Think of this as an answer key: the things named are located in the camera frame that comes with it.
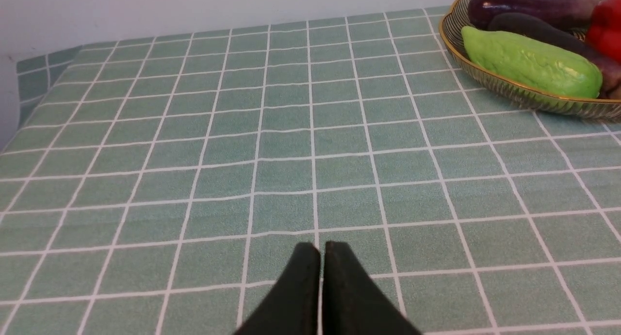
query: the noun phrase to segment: white wall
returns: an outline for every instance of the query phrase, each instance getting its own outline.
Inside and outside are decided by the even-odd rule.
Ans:
[[[0,0],[0,55],[447,5],[453,0]]]

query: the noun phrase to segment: white grid line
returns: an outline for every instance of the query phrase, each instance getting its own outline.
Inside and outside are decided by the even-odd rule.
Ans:
[[[110,57],[112,56],[112,52],[108,55],[107,59],[110,59]],[[86,92],[84,92],[84,95],[82,95],[82,99],[86,98],[86,95],[90,92],[91,88],[93,88],[93,86],[95,85],[95,81],[97,81],[97,78],[99,77],[99,75],[102,73],[103,71],[103,66],[102,68],[100,68],[99,72],[97,73],[95,79],[93,80],[93,82],[91,83],[91,85],[87,88]],[[80,108],[80,103],[78,103],[78,105],[74,108],[73,110],[73,115],[75,115],[78,112],[78,108]],[[49,145],[51,147],[51,145],[53,145],[54,142],[56,142],[56,140],[60,137],[60,135],[62,134],[62,131],[65,129],[66,125],[63,127],[60,127],[60,129],[58,130],[58,133],[56,134],[55,138],[53,139],[52,143]],[[44,157],[49,153],[49,148],[45,151],[44,155],[41,157],[41,159],[39,159],[37,165],[35,166],[35,168],[33,169],[33,174],[35,174],[35,172],[37,172],[38,168],[40,167],[40,165],[43,163],[44,161]],[[91,164],[89,165],[89,168],[86,171],[87,172],[91,169],[91,167],[93,166],[93,164],[95,163],[95,159],[93,159],[91,161]],[[35,265],[33,271],[31,272],[29,278],[26,281],[26,284],[22,290],[22,293],[20,294],[19,297],[19,301],[23,301],[29,291],[29,289],[31,288],[31,285],[33,284],[34,278],[37,275],[39,269],[41,268],[41,266],[44,263],[45,257],[47,256],[47,251],[49,251],[49,249],[51,249],[51,245],[54,242],[54,240],[56,239],[56,234],[58,234],[58,231],[60,231],[60,227],[62,227],[64,219],[66,217],[67,214],[67,208],[71,206],[71,204],[75,201],[75,198],[77,198],[78,196],[78,192],[80,191],[80,188],[82,187],[82,185],[84,185],[86,178],[82,178],[80,180],[80,184],[78,184],[78,186],[76,187],[73,196],[71,198],[71,200],[69,201],[69,203],[67,204],[67,206],[65,207],[65,209],[62,212],[62,215],[60,217],[60,219],[58,220],[58,224],[56,225],[51,237],[49,238],[46,246],[45,246],[45,251],[42,253],[41,257],[39,258],[37,265]],[[13,200],[11,201],[11,204],[9,205],[9,207],[7,209],[11,209],[15,203],[17,202],[17,199],[22,195],[22,193],[24,192],[25,187],[28,185],[29,181],[26,180],[24,182],[24,185],[21,187],[21,189],[19,190],[19,192],[15,195],[15,197],[13,198]],[[0,217],[0,224],[2,223],[2,218],[4,218],[4,214],[2,215],[2,217]],[[15,314],[17,313],[18,309],[19,309],[20,304],[16,303],[13,306],[13,309],[11,309],[11,313],[9,314],[9,317],[7,317],[6,321],[4,322],[4,326],[2,327],[2,329],[0,329],[0,335],[6,335],[6,332],[9,329],[9,326],[11,325],[11,322],[13,321],[13,318],[15,317]]]
[[[427,149],[412,149],[412,150],[408,150],[408,149],[400,149],[400,150],[390,150],[390,151],[376,151],[373,152],[372,154],[389,154],[389,153],[398,153],[398,152],[410,152],[410,151],[426,151]],[[361,157],[361,156],[370,156],[371,153],[370,152],[363,152],[363,153],[358,153],[358,154],[346,154],[346,155],[330,155],[330,156],[315,156],[315,159],[330,159],[330,158],[340,158],[343,156],[353,156],[353,157]],[[262,162],[286,162],[289,160],[311,160],[311,158],[309,157],[300,157],[300,158],[286,158],[286,159],[258,159],[259,161]],[[153,173],[153,172],[169,172],[169,171],[192,171],[192,170],[197,170],[197,169],[210,169],[210,168],[218,168],[218,167],[227,167],[230,165],[244,165],[244,164],[253,164],[254,160],[247,160],[244,162],[238,162],[238,163],[229,163],[229,164],[216,164],[216,165],[203,165],[200,167],[175,167],[175,168],[161,168],[161,169],[145,169],[144,171],[142,171],[142,173]],[[571,170],[564,170],[564,171],[545,171],[545,172],[525,172],[525,173],[515,173],[515,174],[509,174],[508,177],[510,178],[515,178],[515,177],[524,177],[524,176],[539,176],[539,175],[560,175],[560,174],[573,174],[573,172],[592,172],[592,171],[608,171],[608,170],[619,170],[621,169],[621,166],[618,167],[600,167],[600,168],[588,168],[588,169],[574,169],[574,171]],[[135,175],[135,174],[140,174],[140,171],[134,171],[134,172],[118,172],[115,173],[117,175]],[[97,175],[89,175],[87,176],[87,174],[84,175],[67,175],[67,176],[60,176],[58,178],[89,178],[89,177],[105,177],[105,176],[110,176],[111,174],[97,174]],[[380,183],[379,186],[380,187],[395,187],[395,186],[403,186],[403,185],[423,185],[423,184],[430,184],[430,183],[442,183],[442,182],[464,182],[464,181],[477,181],[477,180],[495,180],[495,179],[505,179],[507,178],[507,175],[502,174],[502,175],[483,175],[483,176],[472,176],[472,177],[457,177],[457,178],[444,178],[442,180],[440,179],[433,179],[433,180],[419,180],[419,181],[409,181],[409,182],[394,182],[394,183]],[[300,190],[300,191],[284,191],[284,192],[277,192],[277,191],[256,191],[255,194],[282,194],[282,195],[288,195],[288,194],[312,194],[312,193],[326,193],[326,192],[333,192],[333,191],[344,191],[344,190],[355,190],[355,189],[370,189],[370,188],[374,188],[375,185],[372,184],[368,184],[368,185],[355,185],[355,186],[343,186],[343,187],[330,187],[330,188],[326,188],[326,189],[316,189],[316,190]],[[211,198],[195,198],[194,201],[195,202],[210,202],[210,201],[218,201],[218,200],[228,200],[228,199],[239,199],[239,198],[247,198],[249,197],[250,194],[240,194],[237,196],[225,196],[225,197],[211,197]],[[104,209],[104,208],[111,208],[111,207],[139,207],[139,206],[144,206],[144,205],[150,205],[150,204],[171,204],[171,203],[187,203],[189,200],[162,200],[162,201],[153,201],[153,202],[131,202],[131,203],[126,203],[126,204],[113,204],[113,205],[97,205],[97,206],[88,206],[88,207],[69,207],[67,208],[67,210],[69,211],[80,211],[80,210],[87,210],[87,209]],[[7,208],[6,211],[2,211],[0,212],[1,214],[32,214],[32,213],[53,213],[53,212],[58,212],[58,211],[63,211],[64,209],[62,208],[47,208],[47,209],[27,209],[27,210],[10,210],[10,207]],[[603,211],[615,211],[615,210],[611,210],[610,208],[602,208],[601,210]]]
[[[178,203],[187,203],[179,202],[179,201],[170,201],[170,203],[165,204],[178,204]],[[610,210],[606,210],[607,212],[613,211],[621,211],[621,207],[615,207]],[[596,209],[588,209],[581,211],[559,211],[554,213],[542,213],[542,214],[533,214],[533,218],[551,218],[551,217],[559,217],[559,216],[569,216],[569,215],[582,215],[582,214],[597,214],[599,211]],[[508,215],[508,216],[495,216],[488,218],[470,218],[470,219],[459,219],[460,223],[487,223],[487,222],[499,222],[505,220],[524,220],[527,219],[525,214],[519,215]],[[423,222],[410,222],[410,223],[389,223],[388,228],[402,228],[402,227],[419,227],[419,226],[443,226],[448,224],[455,224],[455,220],[447,219],[447,220],[433,220],[433,221],[423,221]],[[372,231],[375,229],[383,229],[384,224],[376,224],[376,225],[368,225],[368,226],[344,226],[344,227],[333,227],[333,228],[319,228],[317,232],[321,233],[337,233],[337,232],[350,232],[350,231]],[[264,231],[261,233],[253,233],[251,234],[252,238],[260,238],[266,236],[300,236],[312,234],[315,232],[315,229],[309,229],[304,231]],[[244,239],[246,238],[245,234],[237,234],[234,236],[214,236],[214,237],[204,237],[204,238],[191,238],[191,239],[183,239],[183,240],[162,240],[162,241],[154,241],[154,242],[142,242],[142,243],[127,243],[127,244],[117,244],[114,246],[115,250],[120,249],[132,249],[137,247],[162,247],[162,246],[171,246],[177,244],[186,244],[186,243],[200,243],[200,242],[215,242],[219,240],[235,240],[235,239]],[[49,249],[48,251],[12,251],[6,253],[0,253],[0,257],[10,257],[10,256],[32,256],[32,255],[41,255],[41,254],[65,254],[65,253],[85,253],[92,251],[104,251],[111,249],[111,246],[93,246],[93,247],[74,247],[74,248],[56,248]]]
[[[406,304],[403,300],[403,294],[401,292],[401,283],[399,282],[399,277],[397,277],[397,263],[394,257],[394,251],[392,248],[392,240],[390,236],[390,230],[388,229],[388,221],[386,219],[386,209],[384,207],[384,199],[382,198],[381,187],[379,186],[379,175],[377,174],[377,167],[375,165],[375,157],[373,156],[373,146],[371,145],[371,136],[369,134],[369,127],[366,123],[366,113],[364,112],[364,103],[362,100],[362,92],[360,90],[360,81],[358,77],[358,70],[356,68],[356,61],[354,60],[353,47],[351,45],[351,35],[350,35],[350,26],[348,24],[348,20],[345,19],[345,28],[347,31],[347,40],[349,42],[350,49],[350,57],[351,57],[351,65],[353,67],[353,74],[356,79],[356,90],[358,93],[358,99],[360,103],[360,110],[362,112],[362,121],[364,125],[364,136],[366,138],[366,147],[368,151],[371,153],[369,159],[371,161],[371,170],[373,171],[373,182],[375,183],[375,191],[377,193],[377,202],[379,204],[379,213],[382,218],[382,226],[384,227],[384,237],[386,238],[386,246],[388,249],[388,258],[390,260],[390,265],[393,273],[393,280],[395,284],[395,290],[397,292],[397,302],[399,304],[399,311],[401,311],[402,315],[406,315]]]
[[[290,83],[290,84],[285,84],[285,85],[304,85],[304,83]],[[227,91],[227,90],[255,90],[257,88],[260,87],[244,87],[244,88],[225,88],[225,89],[220,89],[220,91]],[[485,90],[485,88],[472,88],[472,89],[465,89],[466,92],[475,92],[475,91],[482,91]],[[445,90],[442,92],[430,92],[430,93],[420,93],[420,94],[413,94],[413,96],[428,96],[428,95],[441,95],[441,94],[450,94],[450,93],[459,93],[459,90]],[[136,96],[136,97],[131,97],[130,99],[140,99],[140,98],[155,98],[155,97],[162,97],[162,96],[168,96],[170,94],[173,95],[194,95],[194,94],[203,94],[203,93],[215,93],[215,90],[198,90],[195,92],[181,92],[181,93],[169,93],[169,94],[153,94],[153,95],[142,95],[142,96]],[[364,99],[364,101],[373,101],[376,99],[386,99],[386,98],[404,98],[404,97],[410,97],[408,95],[395,95],[395,96],[384,96],[381,98],[366,98]],[[93,100],[88,100],[88,101],[84,101],[84,103],[94,103],[94,102],[103,102],[103,101],[113,101],[113,100],[118,100],[118,98],[105,98],[105,99],[93,99]],[[333,103],[339,103],[339,102],[344,102],[346,100],[342,100],[342,101],[333,101]],[[43,103],[43,105],[62,105],[62,104],[68,104],[68,103],[78,103],[78,101],[62,101],[62,102],[45,102]]]
[[[389,35],[392,37],[392,32],[389,29]],[[397,46],[394,42],[394,39],[391,39],[392,41],[392,45],[394,50],[397,50]],[[403,81],[406,84],[406,88],[408,89],[408,94],[411,95],[412,91],[411,91],[411,87],[410,87],[410,83],[408,82],[408,77],[406,76],[406,72],[403,68],[403,64],[401,63],[401,57],[397,57],[397,61],[399,62],[399,68],[401,69],[402,72],[402,76],[403,76]],[[448,65],[448,67],[452,67],[451,64],[446,61],[446,65]],[[412,107],[414,108],[414,111],[416,112],[416,116],[417,118],[420,120],[421,119],[421,115],[419,112],[419,109],[417,107],[415,98],[411,98],[412,99]],[[451,216],[453,218],[453,222],[455,223],[455,228],[457,230],[457,234],[459,235],[459,242],[461,243],[461,246],[464,250],[464,253],[466,255],[466,259],[468,260],[468,264],[470,265],[471,269],[476,268],[476,265],[474,263],[474,258],[472,257],[472,253],[470,251],[470,248],[468,247],[468,242],[466,240],[466,237],[463,233],[463,229],[461,228],[461,223],[458,219],[457,216],[457,211],[455,210],[455,205],[453,205],[453,201],[451,200],[449,193],[448,193],[448,188],[446,186],[446,181],[444,180],[444,176],[442,175],[442,170],[440,167],[440,164],[438,163],[438,159],[435,156],[435,153],[433,152],[433,150],[431,149],[431,142],[429,141],[429,137],[428,134],[426,133],[425,130],[425,125],[424,123],[422,123],[422,121],[419,121],[419,125],[421,127],[421,132],[423,134],[423,138],[425,139],[425,144],[429,150],[429,155],[431,156],[431,159],[433,161],[433,167],[435,168],[436,174],[438,176],[438,179],[440,181],[441,187],[442,187],[442,192],[444,194],[444,198],[446,200],[446,202],[448,203],[448,207],[449,210],[451,211]],[[479,291],[479,296],[481,297],[481,302],[483,304],[483,307],[485,308],[486,314],[488,316],[488,320],[490,321],[490,324],[492,326],[493,329],[496,329],[498,327],[498,324],[495,320],[494,317],[494,312],[492,311],[492,308],[490,306],[490,302],[488,300],[487,295],[485,294],[485,290],[483,289],[483,284],[481,282],[481,277],[479,276],[479,273],[475,272],[473,273],[474,276],[474,281],[475,284],[477,286],[477,290]],[[499,332],[497,330],[494,330],[494,333],[496,335],[499,335]]]
[[[263,72],[263,87],[261,92],[261,111],[259,112],[259,125],[257,132],[257,143],[255,144],[255,160],[252,170],[252,182],[250,183],[250,207],[248,209],[248,227],[246,229],[246,244],[244,247],[244,262],[242,264],[242,286],[239,292],[239,303],[237,305],[237,326],[241,326],[244,321],[244,301],[246,298],[246,283],[248,282],[248,265],[250,263],[250,242],[252,240],[252,225],[255,213],[255,188],[257,186],[257,169],[259,165],[259,150],[261,148],[261,127],[263,123],[263,107],[265,106],[265,87],[268,78],[268,60],[270,57],[270,29],[268,27],[268,54],[265,56],[265,69]]]
[[[227,40],[227,52],[224,54],[224,61],[222,63],[223,69],[227,62],[228,48],[231,42],[230,33],[231,32],[229,32],[229,38]],[[185,64],[185,61],[181,66],[180,72],[183,71],[184,64]],[[220,74],[220,78],[218,80],[218,88],[222,86],[222,77],[224,77],[224,70],[222,70],[222,74]],[[213,103],[212,111],[215,111],[218,95],[219,95],[219,92],[216,93],[216,99]],[[205,155],[207,144],[209,141],[209,133],[211,132],[212,126],[213,126],[213,114],[211,114],[211,117],[209,118],[207,131],[205,133],[205,138],[204,138],[205,141],[203,142],[202,148],[200,149],[199,164],[203,163],[204,155]],[[200,169],[197,169],[195,173],[195,178],[192,182],[192,189],[190,190],[190,197],[189,197],[188,206],[186,208],[186,214],[184,216],[183,223],[181,225],[180,234],[179,234],[179,242],[177,243],[177,248],[175,249],[175,257],[173,257],[173,264],[171,266],[170,273],[168,276],[168,283],[166,284],[166,293],[164,294],[164,301],[162,302],[162,308],[160,309],[160,315],[158,318],[157,327],[155,328],[156,335],[159,335],[162,333],[162,327],[164,326],[164,317],[166,316],[166,309],[168,307],[168,302],[170,299],[170,291],[173,289],[173,283],[175,281],[175,273],[177,272],[177,265],[179,264],[179,257],[181,253],[182,242],[185,238],[186,229],[188,228],[188,222],[189,222],[190,213],[192,210],[193,200],[195,198],[196,186],[198,184],[199,177],[200,177]]]
[[[51,88],[51,77],[49,76],[49,55],[45,55],[45,71],[47,72],[47,90]]]
[[[429,24],[430,28],[433,28],[431,19],[429,17],[427,17],[427,21],[428,21],[428,24]],[[441,42],[437,38],[437,36],[435,34],[434,34],[434,38],[435,38],[436,42],[438,43],[438,46],[441,47]],[[448,60],[448,57],[446,56],[446,54],[442,53],[442,55],[444,56],[444,59],[446,60],[446,63],[450,65],[450,61]],[[453,78],[455,79],[455,81],[458,84],[459,88],[463,89],[463,86],[461,85],[461,82],[457,78],[457,75],[455,74],[455,72],[452,72],[452,74],[453,74]],[[479,125],[479,128],[481,129],[481,132],[483,133],[484,138],[486,139],[486,141],[491,143],[490,135],[488,135],[487,131],[485,130],[485,127],[483,127],[483,123],[481,123],[481,119],[479,118],[479,116],[477,116],[476,111],[474,110],[474,107],[472,106],[472,103],[470,101],[470,98],[468,97],[468,95],[465,92],[462,92],[462,94],[463,94],[464,98],[466,99],[466,102],[470,106],[470,110],[473,112],[474,118],[476,119],[476,122]],[[522,211],[526,214],[526,218],[528,219],[528,223],[530,224],[530,227],[534,231],[535,236],[537,237],[537,241],[539,242],[539,245],[541,245],[541,248],[543,249],[543,252],[546,255],[546,258],[548,258],[548,261],[550,263],[552,263],[552,265],[553,265],[552,267],[554,269],[556,277],[557,277],[558,281],[560,282],[561,287],[565,291],[566,296],[570,300],[570,302],[571,302],[571,304],[572,304],[572,306],[574,308],[574,311],[576,312],[576,315],[577,315],[578,319],[580,319],[580,322],[583,325],[584,331],[586,331],[587,335],[592,335],[590,327],[586,324],[586,319],[584,317],[584,314],[583,314],[583,312],[582,312],[578,302],[576,301],[576,298],[572,294],[572,291],[570,291],[570,288],[567,286],[567,283],[565,282],[565,279],[563,278],[563,275],[561,274],[561,271],[558,268],[558,266],[557,266],[557,264],[556,264],[556,262],[554,260],[554,257],[550,253],[550,250],[548,249],[548,246],[545,244],[543,238],[541,237],[541,233],[539,233],[539,229],[537,229],[537,225],[535,225],[535,222],[534,222],[532,216],[530,215],[530,211],[528,210],[528,207],[526,206],[526,204],[525,204],[521,194],[519,194],[519,191],[517,190],[517,186],[515,185],[515,182],[514,182],[513,178],[510,176],[510,173],[509,173],[509,171],[507,169],[507,166],[505,165],[505,163],[503,161],[503,158],[501,158],[499,152],[495,149],[494,145],[490,144],[490,147],[492,149],[492,152],[494,152],[494,155],[497,158],[498,162],[500,163],[501,168],[503,169],[503,172],[506,175],[506,179],[508,179],[509,184],[510,184],[510,186],[511,186],[511,188],[512,188],[514,194],[515,194],[515,197],[517,198],[517,201],[519,202],[520,207],[522,208]]]
[[[401,98],[410,98],[411,96],[391,96],[391,97],[387,97],[387,98],[373,98],[373,99],[364,99],[363,102],[364,103],[372,103],[373,101],[377,101],[380,99],[401,99]],[[315,102],[313,103],[310,107],[312,108],[313,106],[323,106],[323,105],[340,105],[340,104],[345,104],[345,103],[357,103],[357,100],[344,100],[344,101],[327,101],[327,102]],[[305,104],[293,104],[293,105],[282,105],[282,106],[266,106],[264,107],[264,109],[267,110],[280,110],[282,108],[296,108],[296,107],[309,107],[310,104],[305,103]],[[213,112],[192,112],[192,113],[178,113],[178,114],[168,114],[165,113],[163,114],[164,117],[166,118],[179,118],[179,117],[192,117],[192,116],[205,116],[207,114],[224,114],[224,113],[233,113],[233,112],[256,112],[256,111],[260,111],[261,108],[242,108],[242,109],[234,109],[234,110],[220,110],[220,111],[213,111]],[[526,112],[525,110],[514,110],[514,111],[501,111],[501,112],[484,112],[484,113],[480,113],[479,116],[493,116],[493,115],[497,115],[497,114],[516,114],[516,113],[524,113]],[[421,118],[420,120],[423,121],[433,121],[433,120],[444,120],[444,119],[455,119],[455,118],[466,118],[466,117],[472,117],[472,114],[453,114],[450,116],[442,116],[442,117],[426,117],[426,118]],[[119,118],[118,121],[144,121],[144,120],[151,120],[151,119],[160,119],[162,117],[162,115],[159,116],[146,116],[146,117],[133,117],[133,118]],[[91,121],[69,121],[67,122],[67,124],[69,125],[84,125],[84,124],[100,124],[100,123],[111,123],[113,121],[113,119],[98,119],[98,120],[91,120]],[[397,119],[394,121],[383,121],[383,122],[370,122],[368,123],[368,125],[385,125],[385,124],[397,124],[397,123],[403,123],[403,122],[417,122],[419,121],[419,119]],[[37,128],[57,128],[57,127],[62,127],[63,124],[59,124],[59,125],[28,125],[23,127],[22,129],[37,129]],[[347,128],[347,127],[360,127],[361,125],[358,124],[354,124],[354,125],[340,125],[340,126],[332,126],[332,127],[314,127],[314,129],[338,129],[338,128]],[[296,128],[296,129],[291,129],[291,130],[310,130],[311,128]],[[287,129],[265,129],[264,131],[287,131]],[[600,132],[600,135],[609,135],[608,132]],[[576,138],[580,138],[581,136],[583,136],[583,134],[579,134],[577,136],[575,136]]]
[[[281,66],[306,66],[308,64],[284,64]],[[258,71],[258,70],[265,70],[264,67],[251,67],[251,68],[235,68],[233,70],[225,70],[224,72],[238,72],[238,71]],[[461,68],[442,68],[440,70],[427,70],[427,71],[421,71],[421,72],[410,72],[407,73],[408,75],[419,75],[419,74],[430,74],[430,73],[439,73],[439,72],[450,72],[453,70],[457,70],[457,71],[461,71]],[[221,71],[204,71],[204,72],[193,72],[193,73],[188,73],[188,74],[181,74],[181,76],[191,76],[191,75],[205,75],[205,74],[219,74]],[[370,79],[377,79],[377,78],[389,78],[389,77],[399,77],[401,74],[386,74],[386,75],[375,75],[375,76],[370,76],[370,77],[360,77],[359,80],[370,80]],[[119,79],[111,79],[111,80],[100,80],[98,81],[98,83],[113,83],[116,81],[133,81],[133,80],[147,80],[147,79],[159,79],[159,78],[173,78],[176,77],[177,75],[153,75],[153,76],[149,76],[149,77],[138,77],[138,78],[119,78]],[[353,77],[351,78],[346,78],[346,79],[331,79],[331,80],[322,80],[322,81],[316,81],[315,84],[316,85],[320,85],[323,83],[339,83],[341,81],[354,81],[355,79]],[[56,84],[56,86],[61,86],[61,85],[86,85],[88,83],[84,83],[83,81],[67,81],[65,83],[58,83]],[[266,84],[267,87],[283,87],[283,86],[290,86],[290,85],[307,85],[308,82],[300,82],[300,83],[271,83],[271,84]],[[253,87],[244,87],[245,89],[260,89],[261,86],[256,85]],[[237,88],[228,88],[228,89],[221,89],[221,90],[240,90],[239,87]]]
[[[311,23],[306,21],[306,60],[308,61],[308,75],[309,75],[309,116],[310,116],[310,155],[311,155],[311,177],[312,177],[312,214],[313,214],[313,235],[314,244],[319,251],[321,251],[319,240],[319,202],[317,201],[317,154],[315,152],[315,118],[313,116],[313,105],[315,105],[312,98],[312,60],[311,60]],[[324,284],[320,282],[319,291],[317,295],[317,324],[322,324],[324,315],[322,314],[322,308],[324,303],[323,296]],[[317,327],[317,335],[323,335],[324,329],[321,326]]]
[[[591,260],[561,261],[561,262],[557,262],[557,264],[562,267],[578,267],[578,266],[591,266],[591,265],[618,264],[620,262],[621,262],[621,257],[609,257],[609,258],[596,258],[596,259],[591,259]],[[529,270],[529,269],[542,269],[542,268],[552,268],[552,264],[550,262],[539,262],[539,263],[534,263],[534,264],[476,267],[475,269],[408,271],[408,272],[399,272],[397,273],[397,275],[400,278],[408,278],[408,277],[423,277],[423,276],[432,276],[432,275],[456,275],[456,274],[475,273],[475,272],[476,273],[490,273],[490,272],[499,272],[499,271],[523,271],[523,270]],[[374,280],[389,279],[389,278],[393,278],[393,274],[392,273],[374,273],[374,274],[371,274],[370,277]],[[275,283],[275,280],[262,280],[259,282],[248,283],[246,284],[246,288],[270,286],[270,285],[273,285],[274,283]],[[123,293],[97,294],[95,295],[95,298],[96,300],[109,300],[113,298],[129,298],[129,297],[165,295],[166,293],[171,293],[171,294],[193,293],[197,291],[240,288],[241,286],[242,284],[240,283],[230,283],[230,284],[216,284],[213,286],[178,288],[178,289],[171,289],[171,290],[156,289],[156,290],[150,290],[150,291],[129,291],[129,292],[123,292]],[[72,297],[34,298],[34,299],[26,299],[22,301],[2,300],[0,301],[0,306],[11,306],[11,305],[15,305],[18,303],[35,304],[35,303],[74,302],[74,301],[91,300],[91,298],[93,298],[93,295],[78,295],[78,296],[72,296]]]
[[[323,105],[323,104],[328,104],[328,103],[314,103],[313,105]],[[291,105],[289,107],[306,107],[308,105]],[[276,107],[270,108],[270,107],[264,107],[264,109],[277,109]],[[260,109],[252,109],[252,110],[244,110],[244,112],[246,111],[259,111]],[[492,115],[499,115],[499,114],[516,114],[516,113],[524,113],[525,111],[510,111],[510,112],[484,112],[484,113],[477,113],[477,116],[492,116]],[[172,116],[165,116],[165,117],[178,117],[178,116],[197,116],[197,115],[207,115],[210,114],[210,112],[205,112],[205,113],[195,113],[195,114],[184,114],[184,115],[172,115]],[[399,119],[399,120],[395,120],[395,121],[385,121],[385,122],[370,122],[367,123],[367,125],[369,126],[377,126],[377,125],[397,125],[397,124],[403,124],[403,123],[416,123],[419,121],[437,121],[437,120],[447,120],[447,119],[457,119],[457,118],[469,118],[469,117],[474,117],[474,114],[459,114],[459,115],[455,115],[455,116],[446,116],[446,117],[433,117],[433,118],[421,118],[421,119]],[[146,119],[158,119],[161,118],[161,116],[156,116],[156,117],[146,117],[146,118],[139,118],[139,119],[118,119],[118,121],[138,121],[138,120],[146,120]],[[80,122],[79,124],[97,124],[97,123],[111,123],[112,121],[89,121],[89,122]],[[58,128],[58,127],[62,127],[63,125],[57,125],[54,126],[52,128]],[[313,127],[313,130],[317,131],[317,130],[334,130],[334,129],[346,129],[346,128],[355,128],[355,127],[363,127],[362,124],[352,124],[352,125],[338,125],[338,126],[332,126],[332,127]],[[298,132],[298,131],[310,131],[311,128],[295,128],[295,129],[264,129],[261,132]],[[250,132],[240,132],[237,134],[220,134],[220,135],[211,135],[209,136],[210,139],[216,139],[216,138],[234,138],[237,136],[246,136],[246,135],[251,135],[251,134],[257,134],[257,131],[250,131]],[[570,134],[570,135],[558,135],[558,136],[552,136],[552,139],[555,140],[561,140],[561,139],[582,139],[582,138],[592,138],[592,137],[599,137],[599,136],[610,136],[609,132],[592,132],[592,133],[586,133],[586,134]],[[155,143],[174,143],[174,142],[179,142],[179,141],[195,141],[198,139],[202,139],[202,138],[182,138],[182,139],[161,139],[161,140],[156,140]],[[508,140],[498,140],[498,141],[491,141],[491,144],[512,144],[512,143],[527,143],[527,142],[532,142],[532,141],[549,141],[550,138],[548,138],[547,136],[537,136],[537,137],[533,137],[533,138],[522,138],[522,139],[508,139]],[[130,145],[141,145],[141,144],[150,144],[151,142],[149,141],[135,141],[132,143],[117,143],[117,144],[106,144],[103,145],[104,148],[106,147],[123,147],[123,146],[130,146]],[[437,145],[437,146],[432,146],[432,149],[445,149],[445,148],[462,148],[462,147],[472,147],[472,146],[480,146],[480,145],[489,145],[490,143],[488,142],[484,142],[484,143],[467,143],[467,144],[448,144],[448,145]],[[49,149],[53,150],[53,151],[59,151],[59,150],[75,150],[75,149],[91,149],[91,148],[96,148],[96,145],[80,145],[80,146],[60,146],[60,147],[49,147]],[[32,153],[32,152],[41,152],[41,151],[45,151],[47,150],[48,147],[44,147],[44,148],[37,148],[37,149],[24,149],[24,150],[18,150],[18,151],[7,151],[2,153],[0,156],[3,155],[14,155],[14,154],[23,154],[23,153]]]
[[[312,213],[313,213],[313,227],[315,229],[315,247],[319,246],[319,205],[317,204],[317,167],[315,165],[317,158],[315,154],[315,120],[313,117],[313,99],[312,99],[312,64],[311,64],[311,29],[310,24],[306,21],[306,60],[308,61],[308,75],[309,75],[309,117],[310,117],[310,166],[312,177]]]

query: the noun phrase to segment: purple eggplant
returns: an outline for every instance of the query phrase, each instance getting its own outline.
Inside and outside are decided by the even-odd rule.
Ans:
[[[503,13],[528,14],[560,30],[585,28],[601,0],[470,0],[468,18],[479,30],[487,30],[492,19]]]
[[[621,99],[621,65],[601,54],[573,35],[554,28],[537,17],[522,13],[503,13],[494,17],[488,31],[505,31],[525,35],[581,55],[602,72],[604,81],[599,98]]]

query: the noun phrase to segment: green checkered tablecloth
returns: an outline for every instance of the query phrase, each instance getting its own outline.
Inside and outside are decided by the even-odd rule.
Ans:
[[[82,48],[0,155],[0,334],[230,334],[326,240],[430,335],[621,334],[621,126],[483,90],[444,11]]]

